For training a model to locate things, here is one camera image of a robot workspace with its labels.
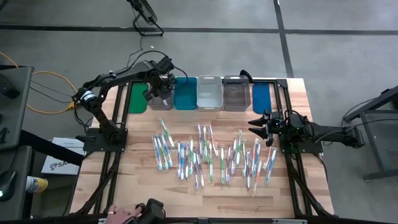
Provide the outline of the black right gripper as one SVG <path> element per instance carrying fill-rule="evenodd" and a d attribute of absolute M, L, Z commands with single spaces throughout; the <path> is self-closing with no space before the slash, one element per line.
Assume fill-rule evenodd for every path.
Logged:
<path fill-rule="evenodd" d="M 248 122 L 250 125 L 263 128 L 249 128 L 250 132 L 258 135 L 261 139 L 267 139 L 266 146 L 271 147 L 274 143 L 274 135 L 288 138 L 290 118 L 281 118 L 278 112 L 264 110 L 262 116 Z"/>

